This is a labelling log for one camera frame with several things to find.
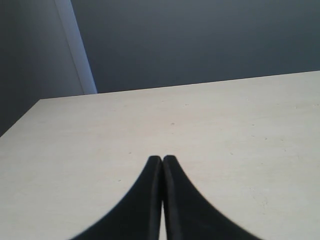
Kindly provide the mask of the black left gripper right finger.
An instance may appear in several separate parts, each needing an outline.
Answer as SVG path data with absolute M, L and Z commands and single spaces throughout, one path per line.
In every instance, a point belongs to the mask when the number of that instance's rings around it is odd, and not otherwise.
M 255 240 L 196 189 L 174 155 L 163 165 L 163 204 L 168 240 Z

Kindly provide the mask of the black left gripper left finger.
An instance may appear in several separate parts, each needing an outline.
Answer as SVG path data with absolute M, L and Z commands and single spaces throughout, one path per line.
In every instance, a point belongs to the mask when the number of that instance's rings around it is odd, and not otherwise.
M 74 240 L 158 240 L 163 200 L 163 162 L 150 156 L 125 196 Z

